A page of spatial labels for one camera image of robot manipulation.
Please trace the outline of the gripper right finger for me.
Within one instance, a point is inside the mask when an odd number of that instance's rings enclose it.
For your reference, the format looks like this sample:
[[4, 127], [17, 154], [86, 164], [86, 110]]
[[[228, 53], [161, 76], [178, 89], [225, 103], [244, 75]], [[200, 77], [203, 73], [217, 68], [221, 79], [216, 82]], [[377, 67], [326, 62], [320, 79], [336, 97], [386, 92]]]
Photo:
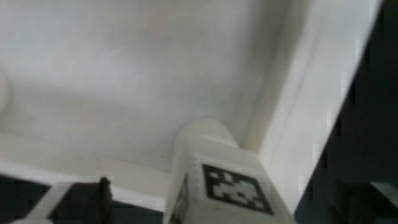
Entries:
[[328, 224], [398, 224], [398, 186], [386, 182], [336, 181]]

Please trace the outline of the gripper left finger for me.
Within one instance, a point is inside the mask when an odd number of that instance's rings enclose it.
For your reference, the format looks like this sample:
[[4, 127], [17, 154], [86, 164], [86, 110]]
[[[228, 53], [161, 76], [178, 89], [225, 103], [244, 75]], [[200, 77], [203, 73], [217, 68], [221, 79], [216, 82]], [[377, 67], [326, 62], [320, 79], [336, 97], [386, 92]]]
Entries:
[[11, 224], [114, 224], [111, 180], [59, 183]]

